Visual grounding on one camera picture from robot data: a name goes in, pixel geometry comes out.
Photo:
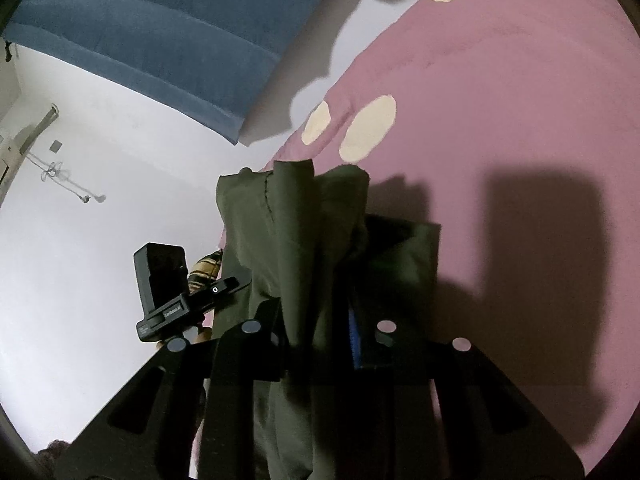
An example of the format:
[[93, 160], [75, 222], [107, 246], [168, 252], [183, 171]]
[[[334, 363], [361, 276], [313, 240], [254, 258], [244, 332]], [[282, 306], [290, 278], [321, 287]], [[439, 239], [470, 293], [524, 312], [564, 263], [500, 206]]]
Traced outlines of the person's left hand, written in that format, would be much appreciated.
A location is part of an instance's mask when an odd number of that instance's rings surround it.
[[157, 341], [155, 350], [160, 351], [165, 348], [169, 352], [181, 352], [201, 342], [212, 339], [213, 329], [210, 326], [191, 326], [185, 330], [172, 330], [164, 334], [163, 338]]

